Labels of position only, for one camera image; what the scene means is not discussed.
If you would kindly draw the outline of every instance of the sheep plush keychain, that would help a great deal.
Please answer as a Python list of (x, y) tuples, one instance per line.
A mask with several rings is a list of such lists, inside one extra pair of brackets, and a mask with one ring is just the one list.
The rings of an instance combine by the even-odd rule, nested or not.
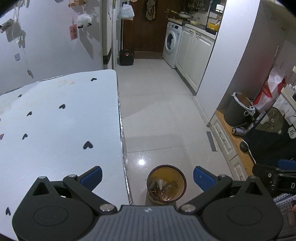
[(81, 14), (77, 18), (78, 28), (83, 28), (83, 26), (91, 26), (91, 16), (89, 14)]

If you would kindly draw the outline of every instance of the drawer handle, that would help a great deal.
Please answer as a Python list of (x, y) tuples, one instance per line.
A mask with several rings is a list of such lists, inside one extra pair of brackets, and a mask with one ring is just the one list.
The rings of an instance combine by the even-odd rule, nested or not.
[(225, 139), (223, 139), (221, 132), (219, 132), (219, 136), (221, 137), (222, 141), (225, 141)]

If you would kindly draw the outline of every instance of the black wheel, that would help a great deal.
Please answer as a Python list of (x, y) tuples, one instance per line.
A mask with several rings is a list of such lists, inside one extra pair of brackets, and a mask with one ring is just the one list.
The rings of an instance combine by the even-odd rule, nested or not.
[(241, 151), (243, 151), (243, 152), (247, 152), (247, 151), (249, 150), (247, 144), (246, 144), (244, 141), (242, 141), (242, 142), (239, 144), (239, 148), (240, 148)]

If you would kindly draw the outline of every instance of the washing machine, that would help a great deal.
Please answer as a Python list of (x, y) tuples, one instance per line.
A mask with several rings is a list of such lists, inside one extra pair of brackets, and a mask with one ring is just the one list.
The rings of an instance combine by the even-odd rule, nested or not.
[(181, 36), (182, 26), (169, 22), (165, 35), (165, 45), (163, 47), (163, 58), (173, 68), (176, 68), (177, 50), (179, 38)]

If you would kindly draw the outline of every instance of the brown door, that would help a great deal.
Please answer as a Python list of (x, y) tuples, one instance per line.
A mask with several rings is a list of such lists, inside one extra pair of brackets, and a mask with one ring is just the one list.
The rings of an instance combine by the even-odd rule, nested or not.
[(163, 51), (168, 24), (165, 12), (167, 8), (180, 12), (181, 7), (178, 0), (155, 0), (155, 19), (148, 20), (146, 18), (147, 1), (137, 0), (137, 2), (130, 2), (133, 6), (135, 17), (133, 21), (123, 21), (123, 49), (134, 51)]

